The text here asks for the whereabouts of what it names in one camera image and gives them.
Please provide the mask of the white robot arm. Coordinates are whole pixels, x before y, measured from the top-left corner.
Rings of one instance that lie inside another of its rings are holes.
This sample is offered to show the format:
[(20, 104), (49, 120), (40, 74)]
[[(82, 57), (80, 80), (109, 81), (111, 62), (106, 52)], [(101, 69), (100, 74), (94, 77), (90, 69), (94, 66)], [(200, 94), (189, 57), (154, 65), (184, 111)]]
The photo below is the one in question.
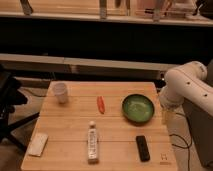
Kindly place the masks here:
[(213, 87), (204, 82), (207, 67), (199, 61), (191, 61), (170, 68), (164, 75), (166, 85), (158, 98), (162, 106), (162, 123), (166, 124), (174, 110), (187, 99), (210, 116), (213, 116)]

